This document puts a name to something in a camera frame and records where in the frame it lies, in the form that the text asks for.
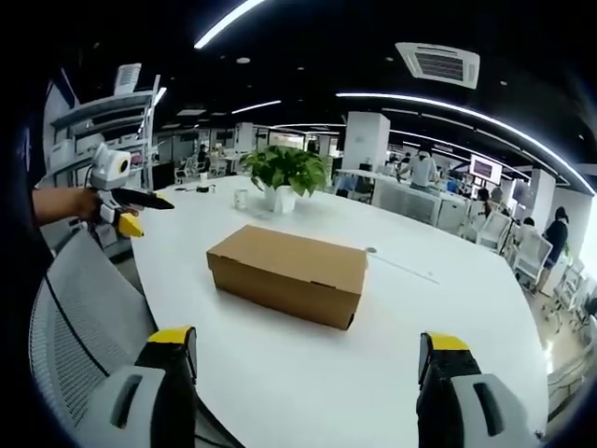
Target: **black ceiling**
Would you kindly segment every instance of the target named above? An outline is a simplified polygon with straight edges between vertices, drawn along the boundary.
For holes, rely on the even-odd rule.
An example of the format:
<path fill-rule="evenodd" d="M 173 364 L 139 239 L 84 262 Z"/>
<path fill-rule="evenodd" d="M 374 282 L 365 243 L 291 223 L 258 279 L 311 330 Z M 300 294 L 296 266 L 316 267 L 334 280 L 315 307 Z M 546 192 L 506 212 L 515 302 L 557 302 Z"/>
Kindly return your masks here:
<path fill-rule="evenodd" d="M 537 147 L 492 124 L 454 111 L 394 100 L 343 99 L 342 91 L 398 93 L 460 105 L 530 134 L 571 163 L 597 163 L 594 24 L 582 7 L 539 1 L 388 2 L 266 0 L 204 49 L 194 43 L 243 0 L 103 3 L 73 26 L 65 66 L 82 102 L 112 93 L 117 67 L 142 63 L 138 89 L 162 75 L 168 88 L 156 115 L 192 128 L 182 108 L 203 108 L 202 127 L 342 123 L 350 110 L 410 110 L 462 122 L 543 160 L 585 190 Z M 475 90 L 410 75 L 396 42 L 421 42 L 480 55 Z M 238 58 L 250 58 L 238 64 Z M 241 107 L 280 105 L 231 115 Z M 214 112 L 226 113 L 214 116 Z M 517 149 L 438 119 L 383 112 L 392 128 L 420 133 L 502 158 L 536 164 Z M 399 134 L 393 141 L 401 141 Z M 597 179 L 590 179 L 597 188 Z"/>

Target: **potted plant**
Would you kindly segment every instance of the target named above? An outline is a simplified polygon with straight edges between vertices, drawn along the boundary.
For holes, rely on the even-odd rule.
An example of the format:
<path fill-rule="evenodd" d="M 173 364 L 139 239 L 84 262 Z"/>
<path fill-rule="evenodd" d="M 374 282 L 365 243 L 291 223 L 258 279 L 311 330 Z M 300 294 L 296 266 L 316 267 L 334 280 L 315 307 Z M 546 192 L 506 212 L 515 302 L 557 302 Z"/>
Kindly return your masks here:
<path fill-rule="evenodd" d="M 266 204 L 275 213 L 289 213 L 298 196 L 326 185 L 323 160 L 311 152 L 292 147 L 267 147 L 241 157 L 251 181 L 265 191 Z"/>

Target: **air conditioning vent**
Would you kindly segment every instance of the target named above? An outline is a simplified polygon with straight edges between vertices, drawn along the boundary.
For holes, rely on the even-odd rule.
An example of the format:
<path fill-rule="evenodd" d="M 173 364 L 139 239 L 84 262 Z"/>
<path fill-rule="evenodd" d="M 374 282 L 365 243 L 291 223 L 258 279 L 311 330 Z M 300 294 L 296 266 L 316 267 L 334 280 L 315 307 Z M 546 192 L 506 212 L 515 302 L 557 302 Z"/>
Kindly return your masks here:
<path fill-rule="evenodd" d="M 477 88 L 480 66 L 477 53 L 406 42 L 397 43 L 396 48 L 414 77 L 450 82 L 469 89 Z"/>

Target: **brown cardboard box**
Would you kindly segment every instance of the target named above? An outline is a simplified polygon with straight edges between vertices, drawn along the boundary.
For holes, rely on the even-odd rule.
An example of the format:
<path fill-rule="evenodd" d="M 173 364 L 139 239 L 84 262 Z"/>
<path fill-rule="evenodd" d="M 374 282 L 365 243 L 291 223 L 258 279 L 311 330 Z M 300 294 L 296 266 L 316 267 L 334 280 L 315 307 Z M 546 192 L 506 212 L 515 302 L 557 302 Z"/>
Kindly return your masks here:
<path fill-rule="evenodd" d="M 363 289 L 364 250 L 245 226 L 207 251 L 215 285 L 296 317 L 348 329 Z"/>

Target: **white cup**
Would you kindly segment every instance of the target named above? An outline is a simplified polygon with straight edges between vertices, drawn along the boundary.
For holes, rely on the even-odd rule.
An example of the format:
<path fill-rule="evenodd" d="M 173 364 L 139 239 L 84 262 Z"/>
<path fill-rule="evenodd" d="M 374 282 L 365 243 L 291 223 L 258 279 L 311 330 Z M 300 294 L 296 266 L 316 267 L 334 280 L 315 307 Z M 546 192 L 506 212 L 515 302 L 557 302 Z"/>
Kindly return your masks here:
<path fill-rule="evenodd" d="M 234 207 L 237 210 L 244 210 L 246 208 L 246 189 L 234 190 Z"/>

